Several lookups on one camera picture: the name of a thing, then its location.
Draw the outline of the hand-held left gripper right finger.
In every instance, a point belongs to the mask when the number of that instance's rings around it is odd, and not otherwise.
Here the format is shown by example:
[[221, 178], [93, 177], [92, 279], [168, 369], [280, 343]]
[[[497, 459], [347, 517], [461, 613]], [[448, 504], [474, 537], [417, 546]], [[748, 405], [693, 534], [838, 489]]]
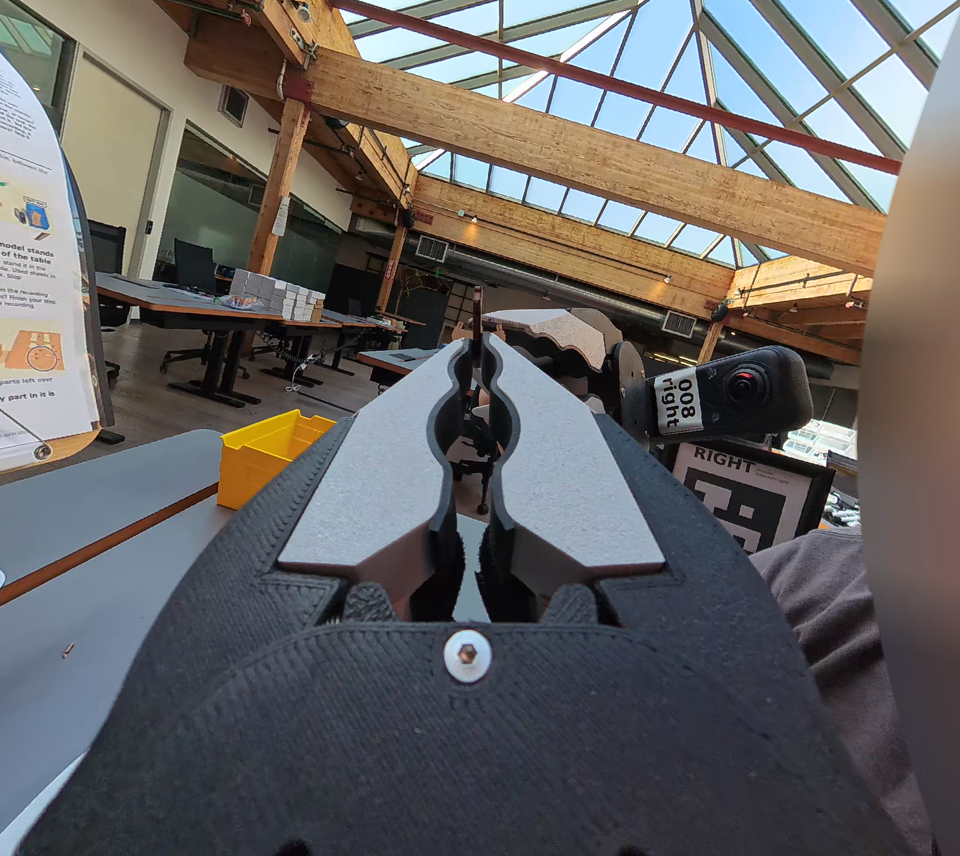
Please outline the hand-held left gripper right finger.
[[556, 591], [659, 572], [666, 558], [594, 413], [492, 334], [483, 337], [490, 479], [481, 597], [493, 622], [535, 622]]

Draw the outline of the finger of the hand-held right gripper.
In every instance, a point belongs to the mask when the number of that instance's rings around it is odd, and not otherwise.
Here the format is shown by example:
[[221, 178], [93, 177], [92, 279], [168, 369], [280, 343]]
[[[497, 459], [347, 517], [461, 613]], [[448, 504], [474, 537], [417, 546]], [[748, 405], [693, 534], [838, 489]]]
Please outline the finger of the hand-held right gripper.
[[623, 341], [616, 325], [601, 311], [592, 308], [571, 308], [570, 314], [603, 334], [605, 347], [614, 348]]
[[550, 358], [578, 374], [599, 373], [616, 347], [606, 348], [603, 334], [564, 309], [487, 312], [483, 324], [503, 329], [510, 345], [531, 358]]

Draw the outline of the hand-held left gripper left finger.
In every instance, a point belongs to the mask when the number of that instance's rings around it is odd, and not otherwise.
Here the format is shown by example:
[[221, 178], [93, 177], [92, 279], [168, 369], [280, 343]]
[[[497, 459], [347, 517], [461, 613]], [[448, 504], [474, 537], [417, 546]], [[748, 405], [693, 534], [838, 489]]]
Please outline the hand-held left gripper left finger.
[[277, 562], [375, 582], [402, 618], [448, 622], [465, 572], [448, 460], [473, 352], [461, 338], [354, 417]]

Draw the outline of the yellow plastic bin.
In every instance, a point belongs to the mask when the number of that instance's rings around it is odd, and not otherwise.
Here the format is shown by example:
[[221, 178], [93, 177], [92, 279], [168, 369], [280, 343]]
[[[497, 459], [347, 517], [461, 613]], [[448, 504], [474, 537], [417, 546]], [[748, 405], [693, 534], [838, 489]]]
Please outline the yellow plastic bin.
[[335, 425], [296, 409], [224, 434], [217, 503], [240, 509]]

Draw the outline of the stack of white boxes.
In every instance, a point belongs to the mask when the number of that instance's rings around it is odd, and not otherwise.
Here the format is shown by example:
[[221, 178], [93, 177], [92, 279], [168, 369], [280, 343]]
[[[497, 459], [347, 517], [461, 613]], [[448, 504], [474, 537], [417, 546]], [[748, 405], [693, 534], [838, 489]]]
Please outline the stack of white boxes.
[[280, 279], [236, 270], [226, 305], [239, 310], [261, 311], [293, 322], [322, 321], [325, 294]]

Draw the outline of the red steel pipe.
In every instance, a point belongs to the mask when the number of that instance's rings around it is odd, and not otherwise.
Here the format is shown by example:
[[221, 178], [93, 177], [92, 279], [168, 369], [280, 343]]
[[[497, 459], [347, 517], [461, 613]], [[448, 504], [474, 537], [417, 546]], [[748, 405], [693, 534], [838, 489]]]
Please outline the red steel pipe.
[[469, 51], [481, 52], [504, 59], [519, 66], [556, 75], [591, 85], [606, 92], [634, 98], [655, 107], [666, 108], [692, 118], [713, 122], [729, 130], [756, 135], [772, 142], [797, 146], [811, 154], [819, 154], [841, 162], [899, 175], [902, 163], [881, 155], [871, 154], [845, 144], [830, 142], [808, 133], [768, 124], [763, 121], [739, 116], [728, 111], [704, 105], [676, 95], [636, 85], [614, 76], [576, 67], [569, 62], [531, 53], [507, 46], [494, 39], [475, 36], [434, 22], [402, 14], [361, 0], [327, 0], [333, 8], [385, 22], [389, 27], [402, 28]]

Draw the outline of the long grey office desk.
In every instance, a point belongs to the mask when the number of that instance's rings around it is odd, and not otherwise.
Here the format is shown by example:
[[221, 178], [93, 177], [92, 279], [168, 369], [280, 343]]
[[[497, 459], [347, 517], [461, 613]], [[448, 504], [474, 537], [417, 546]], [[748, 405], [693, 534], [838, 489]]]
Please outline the long grey office desk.
[[170, 382], [170, 388], [235, 408], [259, 405], [260, 399], [234, 389], [244, 334], [259, 332], [283, 317], [258, 300], [245, 307], [232, 297], [215, 300], [118, 274], [96, 274], [98, 293], [141, 310], [148, 325], [165, 330], [197, 330], [213, 335], [210, 354], [200, 380]]

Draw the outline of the printed instruction sheet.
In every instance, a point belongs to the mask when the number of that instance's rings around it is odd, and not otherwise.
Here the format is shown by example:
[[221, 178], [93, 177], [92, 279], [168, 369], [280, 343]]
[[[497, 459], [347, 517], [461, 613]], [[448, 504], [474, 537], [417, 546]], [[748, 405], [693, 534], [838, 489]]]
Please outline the printed instruction sheet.
[[61, 145], [1, 58], [1, 469], [54, 457], [99, 421], [89, 293]]

